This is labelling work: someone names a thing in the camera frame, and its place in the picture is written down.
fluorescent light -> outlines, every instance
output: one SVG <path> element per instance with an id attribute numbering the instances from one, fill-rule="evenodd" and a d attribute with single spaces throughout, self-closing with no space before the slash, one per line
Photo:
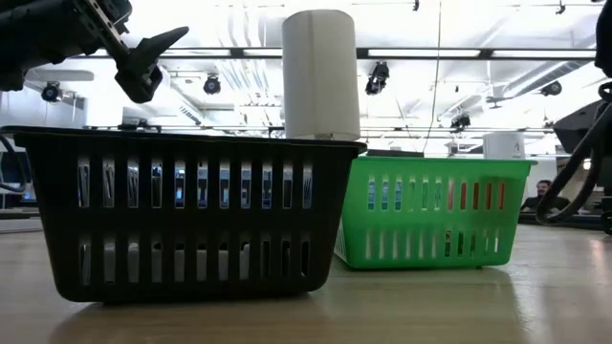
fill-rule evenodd
<path id="1" fill-rule="evenodd" d="M 475 49 L 370 49 L 368 55 L 380 57 L 477 57 L 479 50 Z"/>
<path id="2" fill-rule="evenodd" d="M 492 57 L 514 57 L 514 58 L 595 58 L 594 50 L 566 50 L 566 51 L 526 51 L 507 50 L 495 51 Z"/>
<path id="3" fill-rule="evenodd" d="M 168 49 L 162 56 L 231 56 L 229 49 Z"/>
<path id="4" fill-rule="evenodd" d="M 282 56 L 282 49 L 245 49 L 245 56 Z"/>

ceiling beam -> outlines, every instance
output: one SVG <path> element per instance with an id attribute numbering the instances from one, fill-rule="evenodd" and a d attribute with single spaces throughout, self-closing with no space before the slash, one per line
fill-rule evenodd
<path id="1" fill-rule="evenodd" d="M 464 60 L 464 61 L 594 61 L 595 49 L 529 48 L 357 48 L 361 60 Z M 104 50 L 75 59 L 110 59 Z M 281 48 L 170 48 L 160 60 L 281 59 Z"/>

wooden table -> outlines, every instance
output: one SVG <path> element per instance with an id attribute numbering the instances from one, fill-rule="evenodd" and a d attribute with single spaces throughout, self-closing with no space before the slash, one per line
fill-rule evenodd
<path id="1" fill-rule="evenodd" d="M 0 342 L 609 343 L 612 238 L 522 226 L 497 269 L 355 272 L 297 298 L 76 304 L 55 292 L 42 233 L 0 235 Z"/>

black cable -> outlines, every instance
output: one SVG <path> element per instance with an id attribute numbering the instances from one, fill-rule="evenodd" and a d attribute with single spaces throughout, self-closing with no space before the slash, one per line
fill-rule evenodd
<path id="1" fill-rule="evenodd" d="M 612 105 L 610 105 L 610 102 L 612 102 L 612 82 L 607 82 L 600 86 L 599 94 L 603 99 L 603 103 L 598 107 L 595 113 L 593 126 L 589 129 L 584 138 L 582 138 L 576 149 L 574 149 L 567 165 L 559 172 L 550 189 L 544 194 L 535 210 L 535 218 L 545 225 L 567 220 L 569 217 L 576 214 L 588 200 L 593 192 L 593 188 L 597 184 L 603 164 L 603 150 L 605 146 L 604 134 L 608 125 L 612 123 Z M 582 184 L 578 196 L 559 213 L 548 214 L 550 209 L 553 208 L 558 194 L 563 190 L 572 176 L 574 176 L 576 171 L 578 171 L 580 165 L 589 153 L 591 157 L 591 168 L 589 169 L 586 180 Z"/>
<path id="2" fill-rule="evenodd" d="M 431 135 L 431 128 L 433 127 L 433 121 L 436 118 L 436 98 L 438 96 L 438 76 L 440 73 L 440 45 L 442 44 L 442 0 L 439 2 L 440 11 L 438 12 L 438 55 L 436 57 L 436 76 L 433 80 L 433 105 L 431 105 L 431 123 L 429 124 L 429 130 L 427 130 L 427 137 L 425 138 L 425 144 L 423 145 L 423 154 L 427 149 L 429 143 L 429 136 Z"/>
<path id="3" fill-rule="evenodd" d="M 4 137 L 4 135 L 2 135 L 2 133 L 0 133 L 0 142 L 2 142 L 2 145 L 4 145 L 4 147 L 7 149 L 10 159 L 14 160 L 14 162 L 17 165 L 17 168 L 19 169 L 19 186 L 13 187 L 6 183 L 0 183 L 0 188 L 9 190 L 10 192 L 22 194 L 26 192 L 27 182 L 26 182 L 26 173 L 23 170 L 21 161 L 17 158 L 17 153 L 15 153 L 14 149 L 12 149 L 11 143 L 7 140 L 7 138 Z"/>

